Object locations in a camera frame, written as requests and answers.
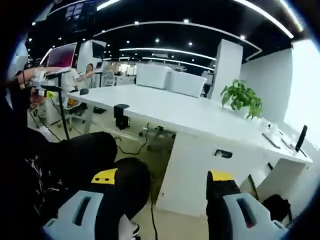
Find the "yellow label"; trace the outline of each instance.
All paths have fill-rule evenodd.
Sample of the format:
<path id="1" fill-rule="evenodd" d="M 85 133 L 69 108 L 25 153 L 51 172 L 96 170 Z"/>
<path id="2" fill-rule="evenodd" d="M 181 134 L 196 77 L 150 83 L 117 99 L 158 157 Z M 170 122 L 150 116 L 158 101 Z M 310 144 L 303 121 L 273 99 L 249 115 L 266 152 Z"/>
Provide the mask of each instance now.
<path id="1" fill-rule="evenodd" d="M 47 99 L 53 99 L 56 96 L 56 94 L 52 91 L 46 91 L 46 98 Z"/>
<path id="2" fill-rule="evenodd" d="M 115 185 L 115 175 L 118 168 L 101 171 L 94 175 L 92 184 L 112 184 Z"/>
<path id="3" fill-rule="evenodd" d="M 215 170 L 211 170 L 210 172 L 212 173 L 213 181 L 229 181 L 234 179 L 230 173 Z"/>

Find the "wire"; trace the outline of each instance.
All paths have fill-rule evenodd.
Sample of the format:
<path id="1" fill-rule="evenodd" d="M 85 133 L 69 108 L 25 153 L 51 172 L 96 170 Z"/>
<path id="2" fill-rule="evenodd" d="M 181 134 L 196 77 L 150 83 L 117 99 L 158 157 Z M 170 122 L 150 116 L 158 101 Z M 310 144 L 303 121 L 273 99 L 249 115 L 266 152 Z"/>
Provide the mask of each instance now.
<path id="1" fill-rule="evenodd" d="M 120 149 L 120 151 L 123 154 L 138 155 L 140 153 L 141 149 L 148 143 L 148 136 L 147 136 L 148 132 L 149 132 L 149 122 L 146 125 L 145 142 L 137 152 L 125 152 L 125 151 L 122 150 L 122 148 L 119 145 L 116 145 L 116 146 Z M 114 139 L 120 139 L 120 141 L 122 141 L 121 137 L 119 137 L 119 136 L 115 137 Z"/>
<path id="2" fill-rule="evenodd" d="M 49 101 L 52 103 L 52 106 L 58 111 L 59 115 L 62 117 L 62 115 L 60 114 L 60 110 L 55 106 L 55 103 L 52 99 L 49 99 Z M 80 135 L 82 135 L 81 132 L 79 132 L 74 126 L 72 126 L 71 123 L 65 121 L 67 124 L 69 124 L 76 132 L 78 132 Z"/>
<path id="3" fill-rule="evenodd" d="M 150 173 L 150 179 L 151 179 L 151 218 L 152 218 L 152 225 L 153 225 L 153 229 L 154 229 L 154 234 L 155 234 L 155 240 L 158 240 L 158 231 L 156 228 L 156 224 L 155 224 L 155 216 L 154 216 L 154 198 L 153 198 L 153 191 L 154 191 L 154 184 L 156 183 L 156 178 Z"/>
<path id="4" fill-rule="evenodd" d="M 36 126 L 37 126 L 37 128 L 39 129 L 40 127 L 39 127 L 39 125 L 37 124 L 37 122 L 36 122 L 36 120 L 35 120 L 34 116 L 32 116 L 32 114 L 31 114 L 30 110 L 28 110 L 28 112 L 29 112 L 30 116 L 32 117 L 32 119 L 33 119 L 33 121 L 34 121 L 35 125 L 36 125 Z M 47 125 L 44 123 L 44 121 L 42 121 L 42 119 L 41 119 L 39 116 L 37 116 L 37 117 L 38 117 L 38 119 L 40 120 L 40 122 L 43 124 L 43 126 L 45 126 L 45 127 L 46 127 L 46 129 L 48 129 L 48 130 L 49 130 L 49 132 L 50 132 L 53 136 L 55 136 L 55 138 L 56 138 L 56 139 L 58 139 L 58 141 L 59 141 L 59 142 L 61 142 L 61 140 L 57 137 L 57 135 L 55 135 L 55 134 L 50 130 L 50 128 L 48 128 L 48 127 L 47 127 Z"/>
<path id="5" fill-rule="evenodd" d="M 28 110 L 28 112 L 29 112 L 30 116 L 32 117 L 32 119 L 33 119 L 33 121 L 34 121 L 34 123 L 35 123 L 36 127 L 39 129 L 40 127 L 39 127 L 38 123 L 36 122 L 36 120 L 35 120 L 34 116 L 32 116 L 32 113 L 30 112 L 30 110 Z"/>

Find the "black fabric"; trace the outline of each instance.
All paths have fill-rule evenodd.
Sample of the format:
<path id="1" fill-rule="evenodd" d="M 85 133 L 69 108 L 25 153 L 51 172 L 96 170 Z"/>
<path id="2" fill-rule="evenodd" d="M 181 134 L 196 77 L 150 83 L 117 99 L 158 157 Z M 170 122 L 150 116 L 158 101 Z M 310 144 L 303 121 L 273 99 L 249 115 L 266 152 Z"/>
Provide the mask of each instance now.
<path id="1" fill-rule="evenodd" d="M 288 200 L 283 199 L 281 196 L 272 195 L 264 200 L 262 205 L 269 210 L 272 221 L 282 222 L 286 216 L 289 217 L 290 222 L 292 221 L 291 205 Z"/>

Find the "green leaves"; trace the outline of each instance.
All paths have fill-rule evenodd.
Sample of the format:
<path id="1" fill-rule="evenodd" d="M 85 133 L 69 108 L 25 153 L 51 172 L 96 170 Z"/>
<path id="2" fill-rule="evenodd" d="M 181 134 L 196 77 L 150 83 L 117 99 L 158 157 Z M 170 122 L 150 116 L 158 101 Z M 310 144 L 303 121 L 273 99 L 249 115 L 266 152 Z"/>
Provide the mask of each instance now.
<path id="1" fill-rule="evenodd" d="M 246 86 L 244 80 L 234 79 L 231 86 L 225 86 L 221 92 L 222 107 L 232 99 L 230 104 L 231 108 L 236 111 L 243 107 L 249 107 L 246 119 L 258 117 L 262 113 L 261 98 L 256 96 L 253 89 Z"/>

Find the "white pillar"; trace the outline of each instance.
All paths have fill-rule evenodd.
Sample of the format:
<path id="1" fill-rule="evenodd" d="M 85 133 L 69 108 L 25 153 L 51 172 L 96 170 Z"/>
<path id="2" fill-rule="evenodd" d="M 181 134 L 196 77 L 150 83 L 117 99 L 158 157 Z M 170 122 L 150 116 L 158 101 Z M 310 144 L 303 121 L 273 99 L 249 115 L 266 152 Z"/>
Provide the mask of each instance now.
<path id="1" fill-rule="evenodd" d="M 213 87 L 208 98 L 221 102 L 221 92 L 225 86 L 230 86 L 234 79 L 239 79 L 242 65 L 243 47 L 234 42 L 222 39 L 214 68 Z"/>

